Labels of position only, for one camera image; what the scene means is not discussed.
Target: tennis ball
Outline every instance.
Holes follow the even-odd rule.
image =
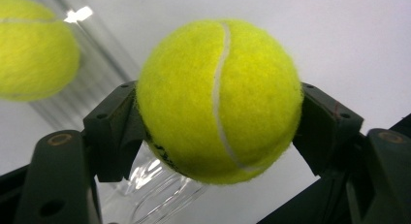
[[[143,65],[137,105],[148,144],[177,172],[211,184],[249,180],[289,146],[302,91],[292,59],[242,20],[199,20]]]
[[[0,0],[0,97],[32,101],[68,84],[79,67],[69,27],[30,0]]]

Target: white background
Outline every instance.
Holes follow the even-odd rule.
[[[411,113],[411,0],[87,2],[139,65],[181,24],[241,18],[282,43],[302,81],[361,115],[363,133]],[[35,142],[51,131],[27,105],[0,101],[0,175],[27,164]],[[168,223],[256,223],[315,179],[291,147],[262,176],[212,187]]]

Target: screw hole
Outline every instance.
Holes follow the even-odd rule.
[[[341,116],[341,117],[344,117],[344,118],[346,118],[346,119],[348,119],[348,118],[351,117],[351,115],[349,115],[349,114],[347,114],[347,113],[341,113],[340,116]]]
[[[43,217],[53,216],[64,208],[64,201],[60,199],[54,199],[45,203],[40,208],[40,215]]]
[[[97,115],[97,118],[99,118],[99,119],[104,119],[106,117],[107,117],[107,115],[105,113]]]

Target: fuzzy felt surface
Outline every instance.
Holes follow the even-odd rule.
[[[0,98],[32,101],[76,75],[79,48],[65,22],[30,0],[0,0]]]
[[[289,146],[302,93],[292,59],[241,20],[200,20],[154,49],[137,84],[154,153],[195,180],[231,184],[261,174]]]

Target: transparent plastic container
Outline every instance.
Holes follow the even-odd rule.
[[[68,22],[81,60],[73,82],[57,95],[28,105],[55,131],[81,130],[82,119],[120,84],[135,80],[139,68],[85,0],[34,1]],[[86,18],[73,19],[81,12]],[[98,183],[104,223],[164,223],[206,191],[205,185],[169,170],[146,144],[130,175],[118,183]]]

